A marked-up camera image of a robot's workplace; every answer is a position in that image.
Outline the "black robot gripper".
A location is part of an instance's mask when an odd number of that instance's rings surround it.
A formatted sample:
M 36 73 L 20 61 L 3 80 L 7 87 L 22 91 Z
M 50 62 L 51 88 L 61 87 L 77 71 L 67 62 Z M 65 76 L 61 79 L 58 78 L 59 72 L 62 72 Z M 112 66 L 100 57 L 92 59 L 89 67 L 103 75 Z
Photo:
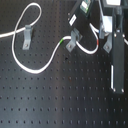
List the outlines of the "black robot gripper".
M 94 0 L 77 0 L 72 10 L 68 13 L 68 23 L 72 26 L 79 14 L 82 13 L 85 17 L 89 17 Z

